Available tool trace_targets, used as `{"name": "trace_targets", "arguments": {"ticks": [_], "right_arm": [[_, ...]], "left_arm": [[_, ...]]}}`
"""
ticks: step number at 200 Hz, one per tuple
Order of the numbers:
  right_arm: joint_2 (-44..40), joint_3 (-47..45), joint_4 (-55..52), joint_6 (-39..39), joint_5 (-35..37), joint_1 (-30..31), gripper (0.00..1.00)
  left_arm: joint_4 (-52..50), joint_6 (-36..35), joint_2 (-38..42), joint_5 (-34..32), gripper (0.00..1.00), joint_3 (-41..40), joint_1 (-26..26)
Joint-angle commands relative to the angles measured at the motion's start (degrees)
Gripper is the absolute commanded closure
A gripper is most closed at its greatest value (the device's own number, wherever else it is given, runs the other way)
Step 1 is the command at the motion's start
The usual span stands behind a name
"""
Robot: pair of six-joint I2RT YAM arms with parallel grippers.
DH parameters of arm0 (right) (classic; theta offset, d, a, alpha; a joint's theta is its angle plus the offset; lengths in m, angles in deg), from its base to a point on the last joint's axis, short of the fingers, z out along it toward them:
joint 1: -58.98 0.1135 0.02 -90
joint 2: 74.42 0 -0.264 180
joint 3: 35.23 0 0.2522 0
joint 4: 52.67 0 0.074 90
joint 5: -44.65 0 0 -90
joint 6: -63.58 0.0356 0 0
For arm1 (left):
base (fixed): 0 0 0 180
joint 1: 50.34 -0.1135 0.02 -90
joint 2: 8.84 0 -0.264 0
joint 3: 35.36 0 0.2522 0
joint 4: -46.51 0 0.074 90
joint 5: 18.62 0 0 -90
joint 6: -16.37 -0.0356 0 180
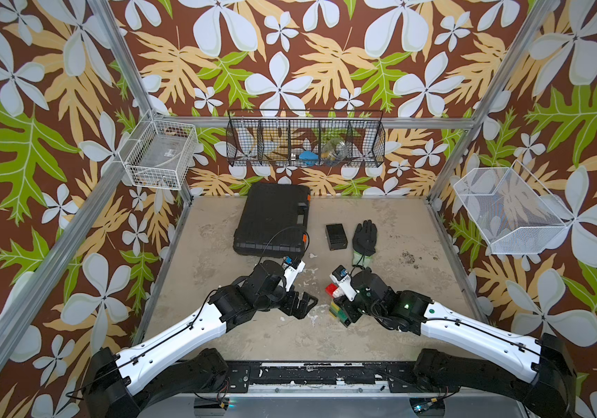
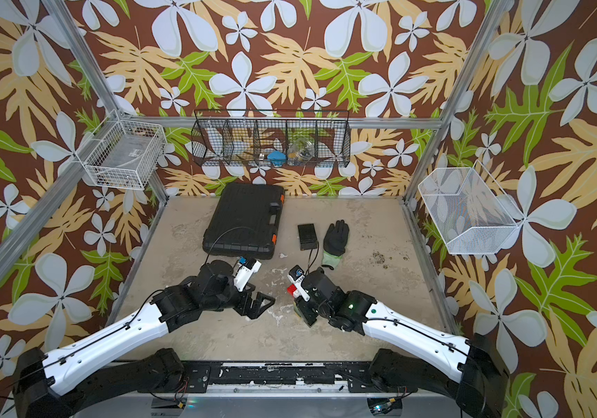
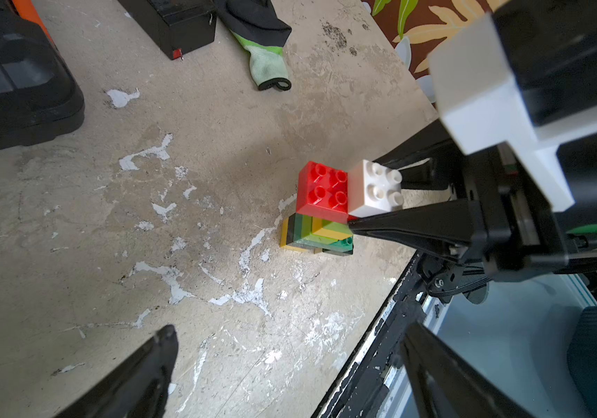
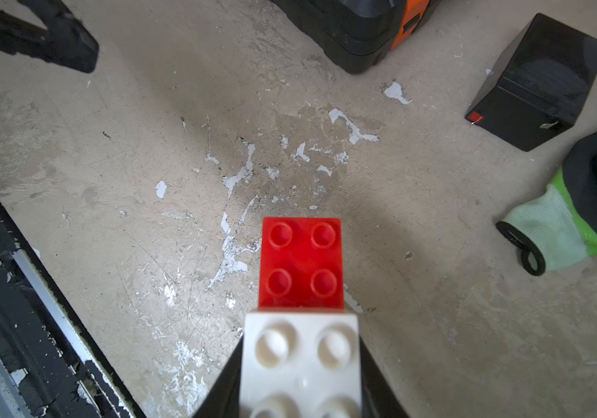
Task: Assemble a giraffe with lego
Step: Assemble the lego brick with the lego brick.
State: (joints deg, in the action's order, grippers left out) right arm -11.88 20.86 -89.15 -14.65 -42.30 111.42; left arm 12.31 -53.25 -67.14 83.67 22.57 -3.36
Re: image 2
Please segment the red lego brick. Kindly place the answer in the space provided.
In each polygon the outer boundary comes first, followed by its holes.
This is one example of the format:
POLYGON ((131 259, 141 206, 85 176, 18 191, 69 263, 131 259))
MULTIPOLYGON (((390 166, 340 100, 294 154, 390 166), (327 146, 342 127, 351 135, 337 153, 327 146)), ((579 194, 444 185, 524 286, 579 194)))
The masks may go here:
POLYGON ((293 297, 296 297, 296 295, 298 294, 298 289, 296 288, 296 286, 295 286, 295 285, 290 285, 290 286, 287 288, 287 292, 288 292, 289 294, 291 294, 293 297))

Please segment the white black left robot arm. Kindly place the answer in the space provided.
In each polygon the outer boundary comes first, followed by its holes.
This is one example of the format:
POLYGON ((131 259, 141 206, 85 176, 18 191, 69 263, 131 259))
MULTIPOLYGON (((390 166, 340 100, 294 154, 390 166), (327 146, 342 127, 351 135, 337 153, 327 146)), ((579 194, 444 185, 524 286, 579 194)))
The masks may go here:
POLYGON ((169 392, 178 401, 188 375, 172 348, 137 361, 113 362, 140 346, 196 322, 204 312, 232 309, 256 320, 274 298, 250 283, 262 264, 242 258, 234 266, 207 262, 198 275, 158 289, 141 307, 97 333, 63 348, 22 354, 13 377, 14 408, 19 417, 71 417, 130 392, 169 392))

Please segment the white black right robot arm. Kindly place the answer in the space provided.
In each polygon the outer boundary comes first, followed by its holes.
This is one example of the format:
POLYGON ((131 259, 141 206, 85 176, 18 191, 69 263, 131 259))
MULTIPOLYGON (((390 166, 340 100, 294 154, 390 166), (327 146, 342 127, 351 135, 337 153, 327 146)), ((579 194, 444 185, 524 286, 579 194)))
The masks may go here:
POLYGON ((343 332, 385 341, 407 353, 379 351, 369 369, 374 386, 385 391, 423 388, 453 398, 469 416, 502 416, 510 372, 485 336, 466 338, 411 320, 371 295, 344 292, 323 269, 307 273, 294 266, 288 278, 295 308, 308 326, 322 317, 343 332))

